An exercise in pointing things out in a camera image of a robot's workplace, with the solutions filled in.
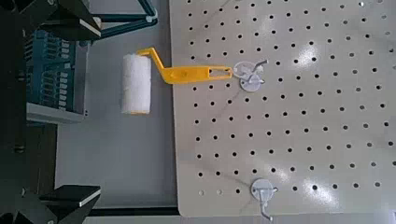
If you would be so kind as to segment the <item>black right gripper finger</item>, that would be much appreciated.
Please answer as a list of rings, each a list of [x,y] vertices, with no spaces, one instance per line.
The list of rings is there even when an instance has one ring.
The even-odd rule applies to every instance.
[[[13,224],[82,224],[101,196],[99,186],[62,185],[38,196],[21,197]]]
[[[21,21],[29,31],[45,30],[64,40],[96,40],[101,28],[82,0],[27,0]]]

